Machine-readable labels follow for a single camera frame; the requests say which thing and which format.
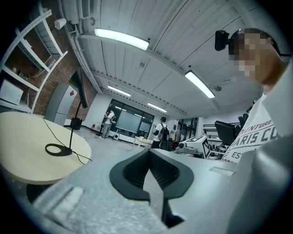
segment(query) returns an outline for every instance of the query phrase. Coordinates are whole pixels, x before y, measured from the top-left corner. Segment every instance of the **computer monitor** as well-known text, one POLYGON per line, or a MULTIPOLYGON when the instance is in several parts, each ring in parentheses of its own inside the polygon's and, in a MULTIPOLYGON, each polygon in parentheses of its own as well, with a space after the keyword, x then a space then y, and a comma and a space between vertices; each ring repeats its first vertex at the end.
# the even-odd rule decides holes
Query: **computer monitor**
POLYGON ((218 132, 219 138, 226 145, 231 145, 235 140, 235 126, 229 123, 216 121, 215 126, 218 132))

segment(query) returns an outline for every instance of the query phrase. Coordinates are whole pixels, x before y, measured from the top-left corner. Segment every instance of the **person wearing white t-shirt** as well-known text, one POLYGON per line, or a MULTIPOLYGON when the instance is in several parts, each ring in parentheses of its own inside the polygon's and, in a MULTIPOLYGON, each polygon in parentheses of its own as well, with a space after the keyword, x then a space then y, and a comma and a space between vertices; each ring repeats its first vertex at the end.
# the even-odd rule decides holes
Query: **person wearing white t-shirt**
POLYGON ((276 41, 255 28, 239 29, 228 43, 229 55, 244 75, 263 86, 264 93, 253 105, 242 130, 221 161, 238 163, 246 151, 278 137, 277 130, 262 102, 278 82, 293 79, 293 64, 284 62, 276 41))
POLYGON ((110 133, 110 128, 112 126, 112 123, 110 121, 110 119, 114 116, 114 111, 110 110, 110 113, 107 115, 105 114, 105 117, 107 118, 104 124, 104 130, 103 130, 103 134, 102 134, 102 138, 107 139, 110 133))
POLYGON ((166 117, 161 118, 161 122, 156 126, 156 131, 153 132, 154 141, 152 142, 152 149, 159 149, 161 140, 159 139, 159 134, 163 128, 166 128, 167 125, 165 124, 166 117))

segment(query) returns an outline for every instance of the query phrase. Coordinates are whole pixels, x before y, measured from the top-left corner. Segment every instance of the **silver refrigerator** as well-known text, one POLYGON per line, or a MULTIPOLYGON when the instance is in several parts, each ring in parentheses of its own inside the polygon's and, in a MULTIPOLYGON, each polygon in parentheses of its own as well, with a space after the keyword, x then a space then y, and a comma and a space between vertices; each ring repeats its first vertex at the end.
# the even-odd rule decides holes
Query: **silver refrigerator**
POLYGON ((44 119, 64 126, 77 91, 67 84, 58 84, 48 104, 44 119))

